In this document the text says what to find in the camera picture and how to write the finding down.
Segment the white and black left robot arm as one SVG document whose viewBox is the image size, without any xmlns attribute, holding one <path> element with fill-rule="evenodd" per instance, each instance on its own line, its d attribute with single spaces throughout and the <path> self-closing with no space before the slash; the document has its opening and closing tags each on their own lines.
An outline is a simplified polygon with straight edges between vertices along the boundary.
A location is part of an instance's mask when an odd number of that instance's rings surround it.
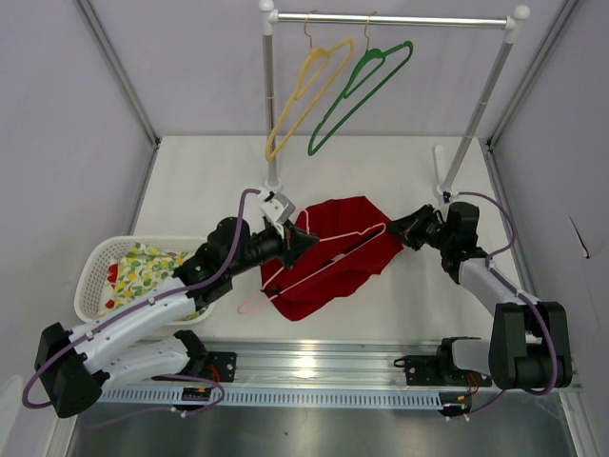
<svg viewBox="0 0 609 457">
<path fill-rule="evenodd" d="M 206 348 L 189 330 L 157 344 L 137 347 L 153 330 L 201 310 L 232 289 L 235 276 L 278 260 L 286 267 L 318 245 L 317 235 L 290 221 L 265 223 L 253 233 L 242 218 L 222 220 L 194 254 L 152 291 L 112 313 L 66 329 L 60 323 L 40 336 L 35 373 L 23 394 L 24 407 L 35 383 L 48 395 L 43 407 L 60 418 L 80 414 L 113 387 L 146 378 L 199 379 L 206 371 Z"/>
</svg>

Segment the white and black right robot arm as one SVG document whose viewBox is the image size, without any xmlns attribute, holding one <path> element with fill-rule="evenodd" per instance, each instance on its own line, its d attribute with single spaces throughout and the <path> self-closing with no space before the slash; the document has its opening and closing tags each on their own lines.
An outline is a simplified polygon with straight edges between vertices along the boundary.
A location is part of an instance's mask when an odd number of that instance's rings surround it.
<svg viewBox="0 0 609 457">
<path fill-rule="evenodd" d="M 479 219 L 477 206 L 458 201 L 439 209 L 424 205 L 388 225 L 404 246 L 436 249 L 443 271 L 493 316 L 487 340 L 442 340 L 434 362 L 436 376 L 452 385 L 469 373 L 479 374 L 502 390 L 535 395 L 569 387 L 573 368 L 564 307 L 523 291 L 495 266 L 479 245 Z"/>
</svg>

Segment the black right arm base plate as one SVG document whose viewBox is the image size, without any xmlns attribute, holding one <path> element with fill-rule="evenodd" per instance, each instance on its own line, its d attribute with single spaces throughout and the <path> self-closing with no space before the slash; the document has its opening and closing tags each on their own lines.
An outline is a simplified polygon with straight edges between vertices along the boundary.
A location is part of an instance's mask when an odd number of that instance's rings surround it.
<svg viewBox="0 0 609 457">
<path fill-rule="evenodd" d="M 451 381 L 442 371 L 440 359 L 433 355 L 406 355 L 393 361 L 411 387 L 449 386 Z"/>
</svg>

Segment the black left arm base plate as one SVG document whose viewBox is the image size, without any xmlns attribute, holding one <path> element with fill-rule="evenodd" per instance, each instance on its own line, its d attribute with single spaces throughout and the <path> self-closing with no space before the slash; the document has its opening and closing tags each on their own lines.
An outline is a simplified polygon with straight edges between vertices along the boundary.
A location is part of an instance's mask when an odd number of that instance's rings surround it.
<svg viewBox="0 0 609 457">
<path fill-rule="evenodd" d="M 190 362 L 185 352 L 175 350 L 156 349 L 153 362 L 155 364 L 168 360 L 172 366 L 185 361 L 185 365 L 178 375 L 204 378 L 217 383 L 232 383 L 236 373 L 237 354 L 235 352 L 211 351 L 201 362 Z"/>
</svg>

